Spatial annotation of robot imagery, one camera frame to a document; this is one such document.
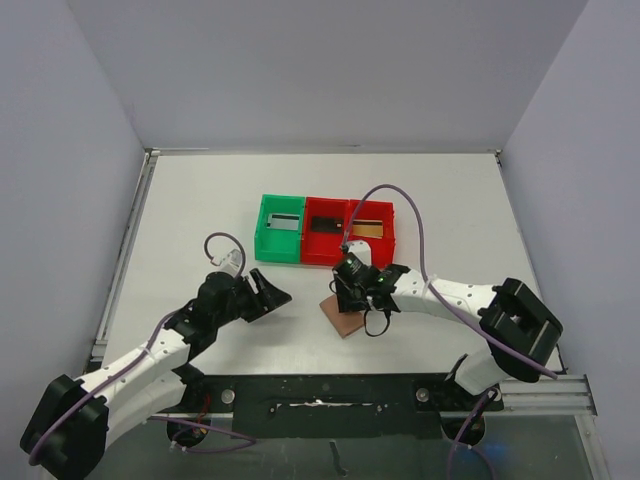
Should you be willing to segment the green plastic bin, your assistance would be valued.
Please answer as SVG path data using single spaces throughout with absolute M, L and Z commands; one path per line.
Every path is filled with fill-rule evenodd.
M 255 258 L 262 262 L 298 264 L 306 198 L 263 194 L 254 234 Z M 272 230 L 266 227 L 270 213 L 300 216 L 297 231 Z

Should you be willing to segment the tan leather card holder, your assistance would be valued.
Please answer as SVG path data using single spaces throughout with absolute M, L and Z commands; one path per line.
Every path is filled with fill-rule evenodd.
M 364 314 L 362 312 L 341 313 L 338 308 L 338 299 L 335 295 L 331 295 L 321 301 L 319 307 L 342 339 L 364 327 Z

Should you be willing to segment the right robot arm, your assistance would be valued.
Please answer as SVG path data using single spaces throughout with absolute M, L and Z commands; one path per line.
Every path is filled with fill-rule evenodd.
M 486 345 L 461 355 L 445 384 L 448 402 L 469 408 L 481 394 L 505 379 L 535 383 L 556 380 L 548 366 L 563 326 L 522 281 L 476 285 L 427 277 L 408 266 L 383 269 L 353 253 L 333 267 L 339 305 L 368 314 L 420 313 L 469 327 Z

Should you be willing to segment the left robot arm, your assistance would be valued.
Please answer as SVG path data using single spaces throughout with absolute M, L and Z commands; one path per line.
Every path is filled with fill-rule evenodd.
M 46 388 L 20 440 L 32 466 L 56 479 L 84 479 L 122 435 L 155 414 L 200 405 L 204 387 L 190 362 L 241 319 L 253 322 L 291 302 L 253 269 L 246 276 L 209 274 L 195 298 L 167 314 L 149 339 L 76 379 L 61 375 Z

